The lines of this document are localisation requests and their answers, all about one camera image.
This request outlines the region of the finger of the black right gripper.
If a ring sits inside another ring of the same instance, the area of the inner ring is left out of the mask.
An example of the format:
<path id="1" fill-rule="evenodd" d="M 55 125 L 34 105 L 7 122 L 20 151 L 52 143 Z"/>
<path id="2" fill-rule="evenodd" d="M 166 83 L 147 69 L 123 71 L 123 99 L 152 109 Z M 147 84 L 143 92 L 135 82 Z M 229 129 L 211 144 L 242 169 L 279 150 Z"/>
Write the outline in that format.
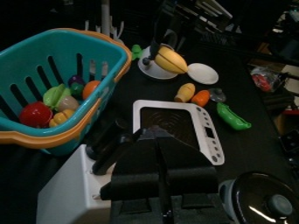
<path id="1" fill-rule="evenodd" d="M 155 33 L 152 41 L 151 41 L 151 45 L 150 45 L 150 56 L 148 56 L 150 60 L 155 59 L 155 56 L 159 52 L 159 48 L 160 48 L 159 36 Z"/>
<path id="2" fill-rule="evenodd" d="M 168 45 L 171 48 L 176 47 L 178 44 L 178 34 L 174 30 L 168 29 L 163 36 L 163 43 Z"/>

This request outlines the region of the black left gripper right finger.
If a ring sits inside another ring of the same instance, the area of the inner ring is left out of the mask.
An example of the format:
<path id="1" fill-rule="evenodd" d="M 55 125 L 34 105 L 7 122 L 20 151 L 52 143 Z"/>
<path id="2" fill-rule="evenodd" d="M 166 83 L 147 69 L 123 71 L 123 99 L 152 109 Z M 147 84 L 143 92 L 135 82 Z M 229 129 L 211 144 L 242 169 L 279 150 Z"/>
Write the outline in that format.
<path id="1" fill-rule="evenodd" d="M 154 146 L 163 224 L 230 224 L 211 161 L 159 127 L 154 128 Z"/>

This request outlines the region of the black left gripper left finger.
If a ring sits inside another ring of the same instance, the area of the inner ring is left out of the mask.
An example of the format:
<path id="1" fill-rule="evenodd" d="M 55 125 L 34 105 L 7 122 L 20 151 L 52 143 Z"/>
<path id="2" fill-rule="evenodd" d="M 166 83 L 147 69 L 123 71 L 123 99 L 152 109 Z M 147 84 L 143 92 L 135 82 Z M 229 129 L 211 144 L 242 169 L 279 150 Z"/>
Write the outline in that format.
<path id="1" fill-rule="evenodd" d="M 159 141 L 171 135 L 159 126 L 140 129 L 116 160 L 100 198 L 111 200 L 110 224 L 172 224 L 168 173 Z"/>

